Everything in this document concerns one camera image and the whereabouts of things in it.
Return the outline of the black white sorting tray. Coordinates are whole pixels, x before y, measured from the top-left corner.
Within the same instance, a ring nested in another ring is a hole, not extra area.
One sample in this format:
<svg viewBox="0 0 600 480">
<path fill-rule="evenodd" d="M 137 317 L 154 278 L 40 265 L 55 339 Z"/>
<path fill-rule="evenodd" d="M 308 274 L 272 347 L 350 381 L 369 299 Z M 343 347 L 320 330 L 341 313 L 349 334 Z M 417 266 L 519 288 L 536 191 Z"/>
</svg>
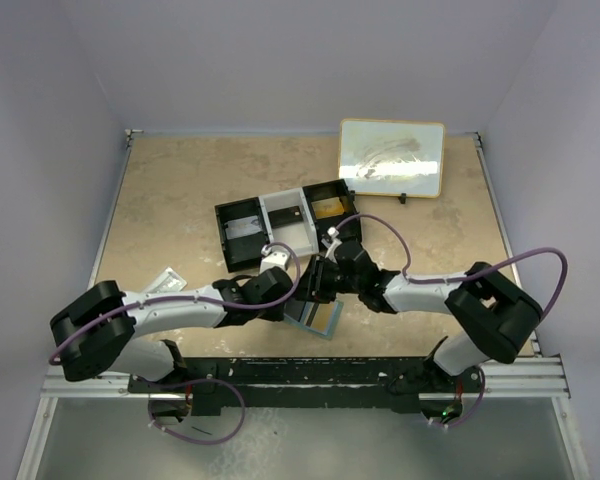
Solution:
<svg viewBox="0 0 600 480">
<path fill-rule="evenodd" d="M 220 244 L 231 273 L 259 265 L 261 249 L 282 242 L 300 258 L 327 250 L 327 233 L 341 241 L 362 239 L 361 222 L 339 223 L 358 213 L 355 193 L 335 180 L 260 195 L 214 207 Z"/>
</svg>

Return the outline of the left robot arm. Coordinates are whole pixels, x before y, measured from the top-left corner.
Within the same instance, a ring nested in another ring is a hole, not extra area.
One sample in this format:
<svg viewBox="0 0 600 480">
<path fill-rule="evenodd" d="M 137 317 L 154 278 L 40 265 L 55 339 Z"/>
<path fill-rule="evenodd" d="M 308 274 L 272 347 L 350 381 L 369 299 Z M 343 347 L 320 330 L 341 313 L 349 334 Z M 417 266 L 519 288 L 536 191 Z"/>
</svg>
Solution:
<svg viewBox="0 0 600 480">
<path fill-rule="evenodd" d="M 69 382 L 116 370 L 174 392 L 186 378 L 180 354 L 167 341 L 142 346 L 143 337 L 182 328 L 243 326 L 258 318 L 280 321 L 298 284 L 280 267 L 243 284 L 222 279 L 176 294 L 125 292 L 113 280 L 102 281 L 52 317 L 55 350 L 48 363 L 60 366 Z"/>
</svg>

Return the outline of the orange card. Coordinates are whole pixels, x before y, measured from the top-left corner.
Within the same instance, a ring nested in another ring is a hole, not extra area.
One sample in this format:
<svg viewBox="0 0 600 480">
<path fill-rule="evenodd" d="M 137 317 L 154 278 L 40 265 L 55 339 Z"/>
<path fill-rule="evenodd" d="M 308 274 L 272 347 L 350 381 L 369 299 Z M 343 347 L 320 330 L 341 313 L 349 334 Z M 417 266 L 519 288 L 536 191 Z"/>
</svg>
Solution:
<svg viewBox="0 0 600 480">
<path fill-rule="evenodd" d="M 307 320 L 307 326 L 313 331 L 327 335 L 330 331 L 335 303 L 315 304 Z"/>
</svg>

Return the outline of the green card holder wallet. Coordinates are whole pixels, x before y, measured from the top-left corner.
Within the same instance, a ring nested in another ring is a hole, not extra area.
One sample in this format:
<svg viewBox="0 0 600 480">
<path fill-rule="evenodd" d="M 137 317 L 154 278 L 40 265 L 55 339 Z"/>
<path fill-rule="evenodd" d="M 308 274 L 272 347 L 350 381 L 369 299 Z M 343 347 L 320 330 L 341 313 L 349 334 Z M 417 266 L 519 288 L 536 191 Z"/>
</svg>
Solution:
<svg viewBox="0 0 600 480">
<path fill-rule="evenodd" d="M 284 319 L 292 326 L 303 331 L 330 340 L 333 337 L 343 303 L 335 301 L 328 304 L 290 300 L 284 309 Z"/>
</svg>

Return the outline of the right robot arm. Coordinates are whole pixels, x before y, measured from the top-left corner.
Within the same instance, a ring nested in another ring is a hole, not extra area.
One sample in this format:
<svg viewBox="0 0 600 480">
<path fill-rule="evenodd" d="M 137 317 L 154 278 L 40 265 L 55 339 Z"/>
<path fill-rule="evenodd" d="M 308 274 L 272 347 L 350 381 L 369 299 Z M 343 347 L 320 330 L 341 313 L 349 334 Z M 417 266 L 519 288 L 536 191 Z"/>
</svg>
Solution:
<svg viewBox="0 0 600 480">
<path fill-rule="evenodd" d="M 357 241 L 336 247 L 333 257 L 311 257 L 294 298 L 330 303 L 353 294 L 375 313 L 428 312 L 455 318 L 462 331 L 446 338 L 425 366 L 426 383 L 447 391 L 465 370 L 488 360 L 510 364 L 543 316 L 541 306 L 490 265 L 476 262 L 449 279 L 407 278 L 381 269 Z"/>
</svg>

